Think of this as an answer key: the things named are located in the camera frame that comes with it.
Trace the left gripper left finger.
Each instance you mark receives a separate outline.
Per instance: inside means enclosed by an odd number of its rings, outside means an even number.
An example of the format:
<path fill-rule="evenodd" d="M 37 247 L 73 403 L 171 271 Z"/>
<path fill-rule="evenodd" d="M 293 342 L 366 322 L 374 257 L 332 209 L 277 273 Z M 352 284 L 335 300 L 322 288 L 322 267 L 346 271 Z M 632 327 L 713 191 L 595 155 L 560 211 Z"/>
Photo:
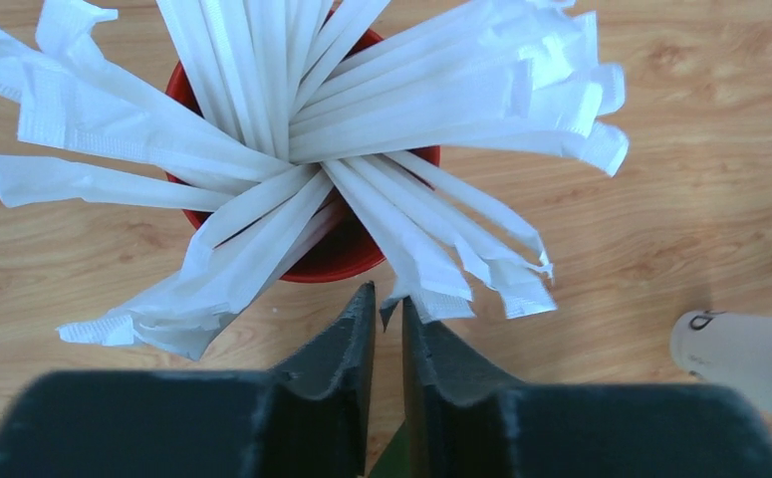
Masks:
<path fill-rule="evenodd" d="M 266 370 L 59 370 L 0 423 L 0 477 L 359 477 L 376 290 Z"/>

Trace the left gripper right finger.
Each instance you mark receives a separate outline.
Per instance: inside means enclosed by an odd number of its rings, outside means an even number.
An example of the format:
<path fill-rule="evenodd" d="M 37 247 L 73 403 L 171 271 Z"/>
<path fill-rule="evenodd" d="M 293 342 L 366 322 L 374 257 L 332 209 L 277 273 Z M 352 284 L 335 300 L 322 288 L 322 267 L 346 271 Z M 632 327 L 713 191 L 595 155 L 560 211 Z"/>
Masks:
<path fill-rule="evenodd" d="M 772 438 L 737 392 L 523 381 L 402 305 L 414 477 L 772 477 Z"/>

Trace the green paper bag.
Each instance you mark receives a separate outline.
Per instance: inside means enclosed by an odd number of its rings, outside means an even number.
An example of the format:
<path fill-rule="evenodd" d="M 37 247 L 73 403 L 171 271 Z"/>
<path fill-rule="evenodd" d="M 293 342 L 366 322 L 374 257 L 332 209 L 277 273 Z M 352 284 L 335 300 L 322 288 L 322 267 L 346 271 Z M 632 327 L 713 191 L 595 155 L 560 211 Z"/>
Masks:
<path fill-rule="evenodd" d="M 380 458 L 375 463 L 370 478 L 409 478 L 409 438 L 406 423 L 396 431 Z"/>

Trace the white straw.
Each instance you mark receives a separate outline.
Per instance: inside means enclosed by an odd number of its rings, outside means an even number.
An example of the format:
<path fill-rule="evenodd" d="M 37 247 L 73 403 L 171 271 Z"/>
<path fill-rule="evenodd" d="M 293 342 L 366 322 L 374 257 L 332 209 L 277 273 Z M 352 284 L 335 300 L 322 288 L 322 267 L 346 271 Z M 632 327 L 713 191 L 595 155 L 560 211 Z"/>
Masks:
<path fill-rule="evenodd" d="M 381 305 L 384 323 L 404 299 L 414 302 L 424 323 L 475 316 L 472 291 L 460 269 L 425 232 L 342 161 L 322 166 L 395 272 L 392 292 Z"/>

